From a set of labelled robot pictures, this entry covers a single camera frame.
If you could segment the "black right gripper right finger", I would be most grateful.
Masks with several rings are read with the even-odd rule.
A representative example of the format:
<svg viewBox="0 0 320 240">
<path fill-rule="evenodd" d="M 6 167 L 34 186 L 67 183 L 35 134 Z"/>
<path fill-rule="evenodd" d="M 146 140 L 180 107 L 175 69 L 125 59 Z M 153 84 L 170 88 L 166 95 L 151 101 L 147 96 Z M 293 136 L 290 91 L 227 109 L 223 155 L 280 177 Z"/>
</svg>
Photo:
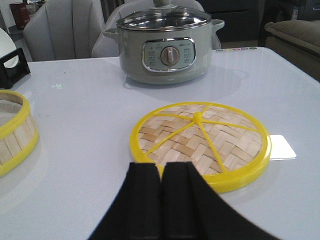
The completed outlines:
<svg viewBox="0 0 320 240">
<path fill-rule="evenodd" d="M 162 175 L 165 240 L 273 240 L 228 205 L 191 162 L 170 162 Z"/>
</svg>

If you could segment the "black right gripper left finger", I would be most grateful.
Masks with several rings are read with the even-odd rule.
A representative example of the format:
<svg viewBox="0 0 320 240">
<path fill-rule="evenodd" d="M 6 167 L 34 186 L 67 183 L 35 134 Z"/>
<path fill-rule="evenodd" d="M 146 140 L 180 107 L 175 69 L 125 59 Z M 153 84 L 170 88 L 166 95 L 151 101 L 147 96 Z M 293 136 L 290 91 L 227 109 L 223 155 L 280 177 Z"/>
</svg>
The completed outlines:
<svg viewBox="0 0 320 240">
<path fill-rule="evenodd" d="M 160 176 L 153 163 L 129 164 L 124 182 L 90 240 L 159 240 Z"/>
</svg>

